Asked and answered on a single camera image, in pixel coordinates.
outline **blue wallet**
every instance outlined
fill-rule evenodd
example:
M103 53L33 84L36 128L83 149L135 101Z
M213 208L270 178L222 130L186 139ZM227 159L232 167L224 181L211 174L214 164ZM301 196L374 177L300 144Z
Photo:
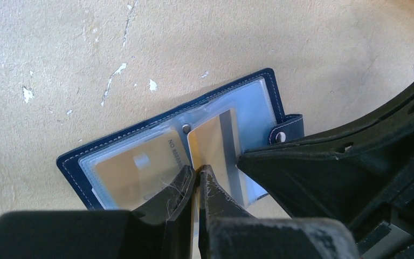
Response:
M189 132L226 111L234 111L239 151L231 155L225 145L220 152L233 163L247 149L304 136L302 115L284 113L274 71L263 69L69 151L57 166L88 209L132 210L192 164ZM220 184L247 207L267 192L234 165Z

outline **scratched surface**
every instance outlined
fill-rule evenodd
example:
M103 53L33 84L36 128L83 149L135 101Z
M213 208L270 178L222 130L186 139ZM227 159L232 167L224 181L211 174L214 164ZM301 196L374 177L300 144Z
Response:
M0 1L0 214L84 208L58 155L263 67L306 133L354 120L414 80L414 0Z

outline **silver snap button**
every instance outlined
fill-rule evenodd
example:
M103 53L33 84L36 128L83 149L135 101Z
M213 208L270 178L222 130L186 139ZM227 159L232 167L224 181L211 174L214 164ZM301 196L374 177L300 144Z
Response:
M191 126L189 124L183 124L182 130L183 130L183 133L188 134L191 131Z
M277 143L285 142L285 140L286 140L285 132L279 132L279 133L277 133L277 135L275 135L275 141Z

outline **white stitching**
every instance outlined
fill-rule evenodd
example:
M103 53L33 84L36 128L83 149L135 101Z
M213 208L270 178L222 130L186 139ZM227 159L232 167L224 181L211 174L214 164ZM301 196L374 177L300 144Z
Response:
M88 153L88 152L90 152L90 151L92 151L92 150L94 150L94 149L97 149L98 147L102 147L102 146L109 145L109 144L113 143L113 142L114 142L115 140L117 140L117 139L121 139L121 138L124 138L124 137L126 137L126 136L129 136L129 135L133 134L133 133L134 133L134 132L136 132L136 131L140 131L140 130L142 130L142 129L144 129L144 128L147 128L147 127L149 127L149 126L151 126L151 125L153 125L153 124L156 124L156 123L158 123L158 122L160 122L160 121L162 121L162 120L167 119L168 117L173 117L173 116L176 116L176 115L178 115L178 114L180 114L180 113L182 113L182 112L184 112L184 111L186 111L186 110L188 110L188 109L192 108L193 106L198 105L198 104L199 104L199 103L201 103L201 102L204 102L204 101L206 101L206 100L209 100L210 98L213 98L213 97L215 97L215 96L218 96L218 95L222 94L223 92L225 92L225 91L227 91L227 90L229 90L229 89L231 89L231 88L237 87L237 86L239 86L239 85L241 85L241 84L243 84L243 83L245 83L245 82L252 81L252 80L254 80L254 79L256 79L256 78L258 78L258 77L262 76L263 74L267 74L268 76L270 76L270 77L271 77L271 75L270 75L269 73L262 73L262 74L259 74L259 75L255 76L255 77L253 77L253 78L250 78L250 79L244 80L244 81L242 81L242 82L239 82L239 83L237 83L237 84L235 84L235 85L232 85L232 86L230 86L230 87L228 87L228 88L226 88L226 89L223 89L223 90L221 90L221 91L220 91L220 92L218 92L218 93L212 94L211 96L208 96L208 97L206 97L205 99L203 99L203 100L201 100L201 101L198 101L197 103L192 104L192 105L190 105L190 106L188 106L188 107L186 107L186 108L184 108L184 109L182 109L182 110L180 110L180 111L178 111L178 112L176 112L176 113L173 113L173 114L171 114L171 115L168 115L168 116L166 116L166 117L164 117L164 118L162 118L162 119L159 119L159 120L157 120L157 121L153 121L152 123L148 124L148 125L147 125L147 126L145 126L145 127L141 127L141 128L135 129L135 130L133 130L133 131L131 131L131 132L128 132L128 133L126 133L126 134L124 134L124 135L122 135L122 136L118 136L117 138L115 138L115 139L113 139L113 140L110 140L110 141L105 142L105 143L103 143L103 144L100 144L100 145L98 145L98 146L92 147L92 148L90 148L89 150L86 150L86 151L84 151L84 152L81 152L81 153L79 153L79 154L76 154L75 156L71 156L70 158L66 159L66 160L62 163L63 168L64 168L64 170L68 173L68 175L71 177L71 179L74 181L75 185L77 185L77 187L79 188L79 190L80 190L80 191L81 191L81 193L83 194L83 197L85 197L86 201L88 201L89 205L90 205L90 206L94 209L94 206L91 204L91 201L88 199L88 197L86 196L86 194L85 194L85 193L83 192L83 190L81 189L80 185L79 185L79 184L77 183L77 181L74 179L74 177L72 176L71 172L69 172L69 170L66 168L66 163L67 163L69 160L72 160L72 159L74 159L74 158L76 158L76 157L78 157L78 156L80 156L80 155L86 154L86 153ZM272 77L271 77L271 83L272 83L272 88L273 88L273 90L274 90L274 95L275 95L275 98L278 100L277 92L276 92L276 90L275 90L275 85L274 85L274 82L273 82L273 80L272 80ZM278 109L278 111L279 111L280 117L282 118L282 117L283 117L283 115L282 115L282 113L281 113L281 110L280 110L280 105L279 105L279 102L278 102L278 101L277 101L277 109Z
M271 134L270 134L270 136L269 136L269 143L272 143L272 134L274 133L274 131L275 131L275 130L278 130L279 128L282 128L282 127L288 126L289 124L293 124L293 123L298 122L298 121L300 121L300 120L302 120L302 117L301 117L301 118L299 118L299 119L297 119L297 120L295 120L295 121L291 121L291 122L289 122L289 123L287 123L287 124L284 124L284 125L281 125L281 126L279 126L279 127L277 127L277 128L274 128L274 129L271 131Z

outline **card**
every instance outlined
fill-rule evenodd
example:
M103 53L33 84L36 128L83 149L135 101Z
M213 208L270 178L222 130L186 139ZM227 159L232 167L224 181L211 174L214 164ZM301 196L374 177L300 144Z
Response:
M118 207L133 210L168 184L190 161L177 131L148 140L95 165Z
M238 204L246 205L245 178L236 167L240 155L236 110L232 108L193 129L188 145L193 168L211 165L221 187Z

